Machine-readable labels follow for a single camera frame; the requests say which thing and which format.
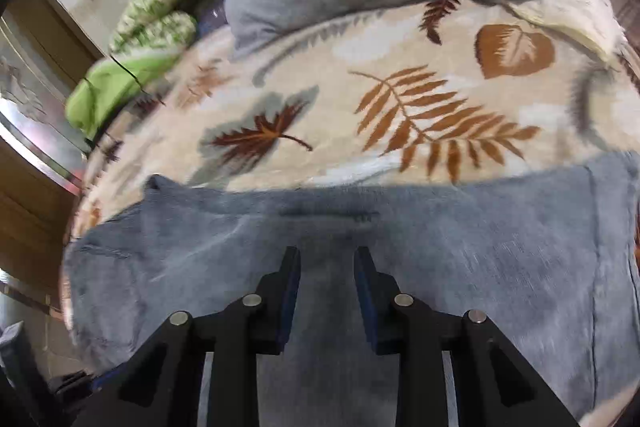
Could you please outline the blue denim pants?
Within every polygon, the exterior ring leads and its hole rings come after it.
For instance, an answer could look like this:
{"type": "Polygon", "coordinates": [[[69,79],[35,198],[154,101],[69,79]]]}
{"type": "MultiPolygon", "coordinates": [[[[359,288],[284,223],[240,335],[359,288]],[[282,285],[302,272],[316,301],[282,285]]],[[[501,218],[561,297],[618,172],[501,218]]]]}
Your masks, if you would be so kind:
{"type": "Polygon", "coordinates": [[[638,158],[480,184],[227,193],[162,176],[65,251],[72,335],[105,371],[166,317],[224,309],[302,255],[291,340],[258,364],[265,426],[389,426],[397,372],[364,338],[352,256],[431,308],[488,314],[584,426],[639,384],[638,158]]]}

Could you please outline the leaf pattern beige blanket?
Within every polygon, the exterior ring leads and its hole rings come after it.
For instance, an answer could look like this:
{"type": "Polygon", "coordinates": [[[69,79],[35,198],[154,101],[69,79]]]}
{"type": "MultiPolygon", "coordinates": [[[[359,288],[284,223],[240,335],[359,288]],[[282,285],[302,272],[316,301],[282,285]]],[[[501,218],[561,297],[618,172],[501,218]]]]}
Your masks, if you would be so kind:
{"type": "Polygon", "coordinates": [[[70,225],[78,239],[160,174],[245,192],[465,183],[639,147],[639,55],[606,57],[498,3],[342,18],[231,60],[221,28],[107,128],[70,225]]]}

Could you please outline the wooden door with glass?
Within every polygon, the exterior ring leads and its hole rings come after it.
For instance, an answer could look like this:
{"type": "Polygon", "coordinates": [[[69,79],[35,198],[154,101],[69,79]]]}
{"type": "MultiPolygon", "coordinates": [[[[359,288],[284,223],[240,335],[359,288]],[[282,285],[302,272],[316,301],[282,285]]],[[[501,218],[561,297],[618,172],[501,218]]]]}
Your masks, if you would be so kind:
{"type": "Polygon", "coordinates": [[[2,0],[1,270],[49,303],[90,150],[65,103],[101,55],[58,0],[2,0]]]}

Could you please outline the green patterned quilt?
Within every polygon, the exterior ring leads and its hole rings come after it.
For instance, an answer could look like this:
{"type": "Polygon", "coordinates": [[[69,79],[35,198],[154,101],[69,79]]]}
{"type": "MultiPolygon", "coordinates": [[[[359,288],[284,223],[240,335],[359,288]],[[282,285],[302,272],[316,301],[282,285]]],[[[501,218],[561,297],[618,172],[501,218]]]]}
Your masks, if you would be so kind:
{"type": "Polygon", "coordinates": [[[168,72],[195,41],[198,20],[186,0],[129,0],[107,54],[85,72],[66,101],[67,121],[93,141],[122,104],[168,72]]]}

